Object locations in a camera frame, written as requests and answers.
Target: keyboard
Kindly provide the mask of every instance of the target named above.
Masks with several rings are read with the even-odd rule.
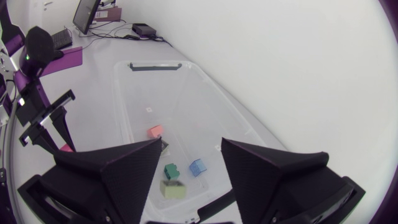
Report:
[[[69,31],[67,29],[57,32],[51,37],[54,43],[54,50],[59,50],[72,45],[72,38],[70,37]]]

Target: blue block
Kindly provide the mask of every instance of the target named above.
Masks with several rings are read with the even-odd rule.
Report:
[[[189,169],[195,177],[207,170],[201,159],[193,161]]]

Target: plastic bin handle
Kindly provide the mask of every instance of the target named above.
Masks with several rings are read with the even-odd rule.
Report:
[[[133,72],[141,72],[141,71],[177,71],[182,67],[182,64],[179,63],[177,66],[143,66],[143,67],[134,67],[132,63],[130,63],[130,69]]]

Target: computer monitor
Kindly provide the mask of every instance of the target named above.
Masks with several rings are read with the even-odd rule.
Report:
[[[100,2],[101,0],[80,0],[79,2],[73,18],[73,24],[85,35],[93,22]]]

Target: black bracket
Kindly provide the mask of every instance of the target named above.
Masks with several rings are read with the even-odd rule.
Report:
[[[58,107],[55,111],[50,115],[52,120],[52,125],[61,135],[63,140],[68,144],[68,146],[76,152],[75,145],[73,144],[72,138],[70,137],[70,133],[67,126],[67,121],[65,120],[65,115],[67,111],[63,106]]]
[[[71,90],[64,93],[59,99],[57,99],[52,105],[45,109],[40,119],[36,119],[35,123],[31,124],[26,131],[20,136],[19,140],[23,146],[28,144],[27,138],[29,137],[33,145],[39,145],[49,153],[53,154],[59,150],[49,132],[40,124],[48,116],[53,121],[53,125],[64,141],[69,147],[76,151],[73,141],[70,137],[67,123],[65,121],[65,115],[67,111],[63,107],[69,100],[74,100],[75,95]]]
[[[39,145],[51,154],[58,150],[58,147],[51,138],[49,132],[39,123],[30,125],[29,128],[19,137],[23,146],[27,145],[26,139],[28,137],[32,140],[33,145]]]

